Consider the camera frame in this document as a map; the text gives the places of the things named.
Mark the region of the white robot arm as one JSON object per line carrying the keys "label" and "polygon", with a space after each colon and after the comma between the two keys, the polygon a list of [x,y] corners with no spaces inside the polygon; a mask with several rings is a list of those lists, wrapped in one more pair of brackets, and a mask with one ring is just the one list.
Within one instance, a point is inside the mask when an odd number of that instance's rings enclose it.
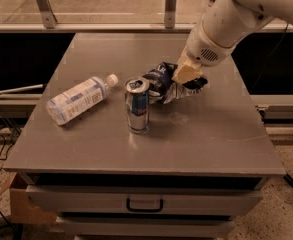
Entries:
{"label": "white robot arm", "polygon": [[274,19],[293,25],[293,0],[217,0],[194,26],[172,80],[184,84],[202,76],[201,68],[227,58],[246,36]]}

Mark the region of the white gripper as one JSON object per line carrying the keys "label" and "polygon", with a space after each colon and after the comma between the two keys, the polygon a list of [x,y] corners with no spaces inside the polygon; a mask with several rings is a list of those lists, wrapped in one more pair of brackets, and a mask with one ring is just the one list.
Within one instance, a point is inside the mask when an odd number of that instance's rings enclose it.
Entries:
{"label": "white gripper", "polygon": [[201,66],[220,64],[235,49],[234,33],[230,25],[201,21],[191,31],[177,61],[172,80],[184,84],[202,76]]}

